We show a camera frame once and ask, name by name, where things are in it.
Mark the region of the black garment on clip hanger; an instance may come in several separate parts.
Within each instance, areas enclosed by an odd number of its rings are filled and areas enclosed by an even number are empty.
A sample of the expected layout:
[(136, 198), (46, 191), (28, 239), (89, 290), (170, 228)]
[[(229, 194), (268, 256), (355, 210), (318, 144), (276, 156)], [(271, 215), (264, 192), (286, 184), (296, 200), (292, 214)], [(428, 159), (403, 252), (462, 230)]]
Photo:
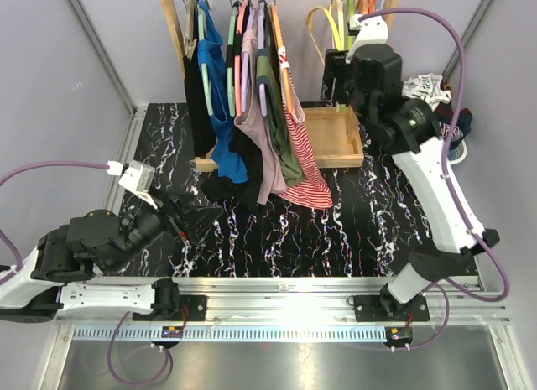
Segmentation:
[(197, 60), (197, 50), (184, 57), (185, 97), (193, 135), (194, 155), (203, 157), (216, 145), (216, 134), (206, 107), (204, 86)]

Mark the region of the yellow plastic hanger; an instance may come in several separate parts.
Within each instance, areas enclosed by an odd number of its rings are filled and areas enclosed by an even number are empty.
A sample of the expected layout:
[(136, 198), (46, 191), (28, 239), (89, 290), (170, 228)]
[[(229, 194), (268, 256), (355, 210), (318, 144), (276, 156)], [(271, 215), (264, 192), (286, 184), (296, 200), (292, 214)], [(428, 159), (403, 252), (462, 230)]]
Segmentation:
[(313, 35), (313, 27), (314, 27), (315, 13), (319, 12), (319, 11), (322, 11), (322, 13), (325, 15), (325, 17), (326, 17), (326, 19), (328, 21), (330, 31), (331, 31), (331, 37), (332, 37), (332, 46), (333, 46), (334, 49), (338, 50), (335, 47), (334, 40), (333, 40), (333, 32), (332, 32), (332, 30), (335, 28), (335, 24), (334, 24), (334, 21), (332, 20), (332, 16), (330, 15), (329, 7), (325, 8), (325, 7), (322, 7), (322, 6), (316, 6), (316, 7), (312, 8), (310, 10), (310, 12), (307, 14), (307, 17), (306, 17), (306, 20), (305, 20), (305, 24), (306, 24), (306, 26), (308, 28), (308, 33), (310, 35), (310, 39), (311, 39), (313, 45), (315, 46), (315, 49), (317, 50), (318, 55), (320, 55), (321, 52), (320, 52), (320, 47), (319, 47), (319, 45), (317, 44), (317, 42), (315, 40), (315, 36)]

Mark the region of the white laundry basket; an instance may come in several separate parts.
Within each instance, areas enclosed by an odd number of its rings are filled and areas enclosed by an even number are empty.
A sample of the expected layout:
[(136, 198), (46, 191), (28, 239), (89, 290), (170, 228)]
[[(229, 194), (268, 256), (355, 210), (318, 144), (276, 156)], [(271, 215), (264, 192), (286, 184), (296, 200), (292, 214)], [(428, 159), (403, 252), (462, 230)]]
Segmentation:
[(467, 146), (464, 140), (461, 140), (454, 148), (451, 148), (448, 153), (449, 164), (459, 164), (467, 156)]

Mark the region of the mint green hanger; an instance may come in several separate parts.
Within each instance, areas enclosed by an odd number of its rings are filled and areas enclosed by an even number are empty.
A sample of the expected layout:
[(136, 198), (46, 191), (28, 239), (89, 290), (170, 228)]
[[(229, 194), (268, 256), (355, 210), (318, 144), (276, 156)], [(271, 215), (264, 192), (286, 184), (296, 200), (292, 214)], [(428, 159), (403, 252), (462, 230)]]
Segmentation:
[[(198, 37), (199, 37), (199, 42), (201, 43), (205, 40), (205, 37), (206, 37), (206, 14), (202, 10), (200, 4), (196, 5), (196, 9), (198, 12)], [(208, 116), (211, 117), (213, 115), (213, 107), (212, 107), (212, 102), (211, 102), (211, 81), (209, 78), (207, 63), (200, 63), (199, 66), (201, 68), (201, 79), (202, 79), (204, 97), (206, 101), (206, 110), (207, 110)]]

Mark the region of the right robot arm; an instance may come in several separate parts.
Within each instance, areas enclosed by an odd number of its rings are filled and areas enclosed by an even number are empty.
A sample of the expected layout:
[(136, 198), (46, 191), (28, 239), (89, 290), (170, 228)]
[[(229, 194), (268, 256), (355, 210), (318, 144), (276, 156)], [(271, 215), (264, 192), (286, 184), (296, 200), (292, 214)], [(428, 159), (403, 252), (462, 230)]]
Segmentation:
[(434, 248), (412, 250), (397, 276), (384, 285), (376, 306), (389, 320), (408, 314), (432, 283), (461, 273), (474, 257), (494, 247), (498, 232), (471, 213), (451, 169), (437, 117), (420, 99), (403, 96), (402, 59), (387, 44), (355, 52), (329, 49), (321, 96), (348, 105), (369, 137), (402, 170), (428, 219)]

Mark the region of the lime green empty hanger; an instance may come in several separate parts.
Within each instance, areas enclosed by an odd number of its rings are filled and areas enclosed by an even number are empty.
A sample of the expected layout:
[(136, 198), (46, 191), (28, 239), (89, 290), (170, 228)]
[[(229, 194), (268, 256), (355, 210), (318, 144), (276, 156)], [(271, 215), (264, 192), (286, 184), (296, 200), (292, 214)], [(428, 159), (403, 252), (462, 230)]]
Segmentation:
[(344, 4), (344, 19), (345, 19), (345, 44), (346, 49), (350, 49), (354, 41), (354, 37), (349, 33), (349, 22), (352, 16), (356, 13), (355, 0), (345, 0)]

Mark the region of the purple hanger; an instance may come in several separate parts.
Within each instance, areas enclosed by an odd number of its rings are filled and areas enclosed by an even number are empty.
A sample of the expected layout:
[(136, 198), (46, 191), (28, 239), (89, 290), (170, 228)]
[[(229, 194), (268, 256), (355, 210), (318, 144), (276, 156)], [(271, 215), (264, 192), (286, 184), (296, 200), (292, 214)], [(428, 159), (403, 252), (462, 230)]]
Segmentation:
[(268, 115), (269, 110), (269, 6), (265, 0), (261, 0), (258, 9), (258, 52), (257, 52), (257, 74), (256, 84), (258, 86), (258, 97), (263, 117)]

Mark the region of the red white striped top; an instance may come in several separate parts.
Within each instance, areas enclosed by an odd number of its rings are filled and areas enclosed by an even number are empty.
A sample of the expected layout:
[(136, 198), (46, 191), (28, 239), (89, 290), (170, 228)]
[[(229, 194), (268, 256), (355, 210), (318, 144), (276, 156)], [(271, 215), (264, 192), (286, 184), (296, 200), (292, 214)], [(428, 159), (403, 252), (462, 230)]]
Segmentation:
[(313, 147), (305, 123), (305, 112), (296, 95), (291, 73), (290, 83), (293, 92), (293, 111), (290, 112), (286, 106), (284, 86), (281, 82), (283, 108), (286, 115), (291, 146), (305, 175), (305, 180), (296, 186), (290, 186), (286, 191), (280, 193), (279, 197), (307, 208), (327, 210), (333, 207), (331, 190), (315, 160)]

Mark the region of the orange hanger with red top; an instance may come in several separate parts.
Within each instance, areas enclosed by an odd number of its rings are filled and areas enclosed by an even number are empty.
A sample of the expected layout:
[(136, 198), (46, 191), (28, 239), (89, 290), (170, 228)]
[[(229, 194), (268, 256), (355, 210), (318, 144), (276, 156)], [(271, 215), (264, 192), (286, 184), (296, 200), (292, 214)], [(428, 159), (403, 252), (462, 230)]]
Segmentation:
[(274, 36), (276, 39), (277, 53), (279, 60), (280, 81), (284, 86), (286, 106), (290, 112), (293, 111), (293, 92), (290, 83), (289, 62), (286, 48), (284, 46), (283, 33), (278, 15), (276, 3), (269, 4), (274, 26)]

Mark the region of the olive green top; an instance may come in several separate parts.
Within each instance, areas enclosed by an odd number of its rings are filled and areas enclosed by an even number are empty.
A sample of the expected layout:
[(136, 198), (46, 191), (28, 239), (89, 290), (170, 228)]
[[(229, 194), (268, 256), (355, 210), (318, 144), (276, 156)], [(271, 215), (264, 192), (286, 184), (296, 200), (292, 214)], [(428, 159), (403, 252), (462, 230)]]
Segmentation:
[(284, 181), (288, 186), (293, 187), (303, 182), (305, 175), (291, 146), (280, 85), (276, 78), (275, 59), (269, 51), (268, 59), (268, 115), (265, 118), (268, 123), (271, 143), (279, 157)]

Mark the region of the black white striped tank top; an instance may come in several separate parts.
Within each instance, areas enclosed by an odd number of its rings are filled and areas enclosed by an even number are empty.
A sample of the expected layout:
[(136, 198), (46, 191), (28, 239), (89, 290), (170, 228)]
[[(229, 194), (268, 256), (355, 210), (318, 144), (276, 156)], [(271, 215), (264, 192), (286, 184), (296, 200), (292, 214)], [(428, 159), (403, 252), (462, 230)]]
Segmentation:
[(402, 86), (402, 96), (409, 99), (420, 99), (426, 102), (432, 110), (441, 103), (449, 104), (452, 99), (451, 91), (441, 87), (443, 76), (433, 73), (412, 75)]

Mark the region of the mauve pink top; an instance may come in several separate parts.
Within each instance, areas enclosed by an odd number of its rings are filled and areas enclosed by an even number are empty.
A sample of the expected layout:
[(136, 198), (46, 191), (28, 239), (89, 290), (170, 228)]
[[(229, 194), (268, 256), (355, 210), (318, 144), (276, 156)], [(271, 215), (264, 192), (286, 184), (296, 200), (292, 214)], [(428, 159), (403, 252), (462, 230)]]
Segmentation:
[(235, 126), (245, 133), (260, 149), (262, 155), (263, 179), (258, 194), (258, 203), (265, 205), (271, 194), (284, 192), (287, 185), (280, 167), (279, 157), (276, 155), (271, 139), (269, 127), (266, 125), (259, 105), (258, 94), (255, 91), (255, 64), (254, 56), (258, 49), (258, 37), (254, 29), (246, 34), (247, 43), (244, 49), (250, 54), (250, 83), (248, 104), (245, 112), (236, 116)]

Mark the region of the lilac hanger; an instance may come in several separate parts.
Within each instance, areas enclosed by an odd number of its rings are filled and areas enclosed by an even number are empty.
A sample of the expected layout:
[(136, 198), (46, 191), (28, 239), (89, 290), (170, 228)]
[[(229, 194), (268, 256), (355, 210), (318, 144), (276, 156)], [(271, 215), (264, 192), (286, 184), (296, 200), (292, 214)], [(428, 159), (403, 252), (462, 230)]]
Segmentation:
[(241, 71), (241, 112), (245, 112), (248, 104), (248, 93), (251, 89), (250, 83), (250, 54), (244, 49), (247, 43), (247, 32), (253, 29), (254, 16), (256, 9), (253, 6), (248, 7), (248, 19), (246, 28), (242, 34), (242, 71)]

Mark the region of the pink hanger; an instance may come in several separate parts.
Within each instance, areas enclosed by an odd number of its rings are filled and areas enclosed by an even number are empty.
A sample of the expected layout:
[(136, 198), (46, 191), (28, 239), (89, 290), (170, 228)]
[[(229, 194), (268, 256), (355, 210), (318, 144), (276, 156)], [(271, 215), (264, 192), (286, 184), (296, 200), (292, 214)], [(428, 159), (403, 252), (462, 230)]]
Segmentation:
[(241, 73), (242, 73), (242, 35), (245, 23), (248, 21), (250, 0), (242, 0), (238, 9), (236, 29), (233, 41), (234, 53), (234, 93), (236, 115), (242, 114), (241, 110)]

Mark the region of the blue top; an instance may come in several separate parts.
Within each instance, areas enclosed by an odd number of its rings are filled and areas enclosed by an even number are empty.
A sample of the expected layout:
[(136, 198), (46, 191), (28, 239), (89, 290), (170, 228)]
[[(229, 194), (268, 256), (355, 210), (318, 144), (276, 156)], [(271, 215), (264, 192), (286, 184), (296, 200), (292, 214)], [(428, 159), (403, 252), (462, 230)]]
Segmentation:
[(211, 18), (208, 2), (199, 0), (197, 4), (200, 4), (206, 14), (206, 37), (203, 42), (198, 42), (197, 60), (198, 65), (207, 63), (211, 81), (213, 115), (210, 119), (216, 134), (216, 145), (211, 159), (218, 166), (220, 178), (226, 177), (234, 184), (242, 184), (248, 180), (246, 166), (241, 156), (229, 149), (235, 126), (227, 103), (226, 63), (222, 55), (223, 41)]

